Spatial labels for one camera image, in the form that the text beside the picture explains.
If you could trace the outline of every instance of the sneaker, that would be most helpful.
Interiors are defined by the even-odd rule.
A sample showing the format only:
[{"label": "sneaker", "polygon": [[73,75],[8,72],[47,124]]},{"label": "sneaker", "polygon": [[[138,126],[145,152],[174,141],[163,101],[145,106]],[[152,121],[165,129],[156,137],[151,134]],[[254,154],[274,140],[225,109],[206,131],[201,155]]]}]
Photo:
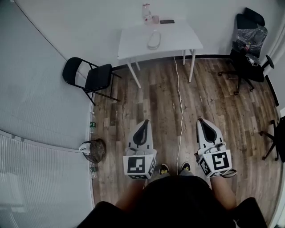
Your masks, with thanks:
[{"label": "sneaker", "polygon": [[190,172],[191,166],[190,166],[190,164],[188,162],[184,162],[183,163],[183,165],[181,167],[181,170],[184,170],[184,169]]},{"label": "sneaker", "polygon": [[166,164],[161,164],[161,168],[159,169],[159,174],[169,173],[169,168]]}]

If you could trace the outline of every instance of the black folding chair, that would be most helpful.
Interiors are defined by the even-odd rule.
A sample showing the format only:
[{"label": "black folding chair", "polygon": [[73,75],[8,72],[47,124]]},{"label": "black folding chair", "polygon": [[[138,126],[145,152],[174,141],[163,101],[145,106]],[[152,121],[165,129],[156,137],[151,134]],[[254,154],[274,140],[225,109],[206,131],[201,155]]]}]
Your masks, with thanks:
[{"label": "black folding chair", "polygon": [[[75,84],[75,77],[76,77],[76,72],[79,68],[79,65],[82,62],[86,62],[89,64],[91,70],[88,72],[85,87],[79,86]],[[93,63],[87,62],[83,59],[80,59],[78,57],[73,57],[70,58],[63,69],[62,76],[63,79],[70,85],[78,87],[83,89],[85,94],[88,96],[90,101],[94,104],[93,102],[93,94],[99,94],[101,96],[104,96],[106,98],[113,99],[115,101],[120,101],[116,98],[112,97],[112,88],[113,88],[113,82],[114,82],[114,76],[117,76],[121,78],[121,76],[115,74],[112,72],[113,67],[111,64],[106,64],[103,66],[97,66]],[[107,96],[105,94],[98,93],[98,90],[103,90],[109,87],[111,84],[111,93],[110,96]]]}]

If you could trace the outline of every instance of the white cable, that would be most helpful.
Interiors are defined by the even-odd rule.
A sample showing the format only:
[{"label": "white cable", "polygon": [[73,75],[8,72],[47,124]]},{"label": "white cable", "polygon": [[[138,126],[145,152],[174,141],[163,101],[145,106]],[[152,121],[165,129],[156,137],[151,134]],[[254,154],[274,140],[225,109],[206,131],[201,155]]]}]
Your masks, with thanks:
[{"label": "white cable", "polygon": [[179,147],[178,147],[178,155],[177,155],[177,159],[176,159],[177,175],[178,175],[178,170],[179,170],[179,167],[178,167],[178,158],[179,158],[179,153],[180,153],[181,137],[182,137],[182,133],[183,133],[182,121],[183,121],[183,118],[184,118],[184,113],[183,113],[183,108],[182,108],[181,94],[180,94],[180,91],[179,91],[179,74],[178,74],[178,71],[177,71],[177,63],[176,63],[175,57],[173,57],[173,58],[174,58],[174,61],[175,61],[175,64],[176,64],[176,73],[177,73],[177,91],[178,91],[178,93],[179,93],[180,108],[181,108],[181,112],[182,112],[180,141],[179,141]]}]

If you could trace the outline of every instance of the baseboard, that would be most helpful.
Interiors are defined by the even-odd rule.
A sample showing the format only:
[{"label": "baseboard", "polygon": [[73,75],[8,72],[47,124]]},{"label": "baseboard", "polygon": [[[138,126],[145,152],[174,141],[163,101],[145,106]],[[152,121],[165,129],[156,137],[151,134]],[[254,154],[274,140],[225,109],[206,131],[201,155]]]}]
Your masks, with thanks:
[{"label": "baseboard", "polygon": [[269,88],[270,88],[270,90],[271,90],[271,93],[272,93],[272,95],[273,95],[273,98],[274,98],[274,101],[275,101],[275,105],[276,105],[276,107],[278,107],[278,106],[279,106],[279,102],[278,102],[277,96],[276,96],[276,94],[275,94],[274,88],[273,88],[273,86],[272,86],[272,84],[271,84],[271,81],[270,81],[268,75],[265,76],[265,79],[266,79],[266,81],[267,81],[267,83],[268,83],[268,85],[269,85]]},{"label": "baseboard", "polygon": [[[229,55],[196,55],[196,59],[209,59],[209,58],[229,59],[230,56]],[[164,57],[164,58],[141,61],[141,63],[147,63],[150,61],[172,60],[172,59],[173,57]],[[183,56],[175,56],[175,59],[183,59]],[[192,59],[192,55],[187,55],[186,59]],[[128,67],[127,64],[124,64],[124,65],[113,67],[113,70],[124,69],[127,67]]]}]

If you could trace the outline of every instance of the black stand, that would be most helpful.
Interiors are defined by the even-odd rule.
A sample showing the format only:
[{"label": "black stand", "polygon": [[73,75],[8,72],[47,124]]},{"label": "black stand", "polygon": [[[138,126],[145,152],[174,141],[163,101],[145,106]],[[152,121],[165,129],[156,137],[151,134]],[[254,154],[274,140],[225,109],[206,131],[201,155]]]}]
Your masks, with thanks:
[{"label": "black stand", "polygon": [[[276,129],[276,125],[275,125],[275,121],[274,120],[271,120],[270,122],[271,124],[273,124],[273,127],[274,127],[274,132],[275,132],[275,129]],[[267,152],[267,154],[265,156],[262,157],[262,160],[265,160],[267,159],[268,155],[272,152],[272,150],[274,149],[275,145],[276,145],[276,141],[275,141],[275,137],[269,133],[267,133],[266,131],[261,131],[259,133],[261,136],[262,135],[265,135],[267,136],[268,138],[272,139],[273,143],[272,143],[272,146],[270,147],[269,151]],[[277,157],[275,158],[275,161],[278,161],[279,159],[279,154],[278,154],[278,151],[276,150],[276,153],[277,153]]]}]

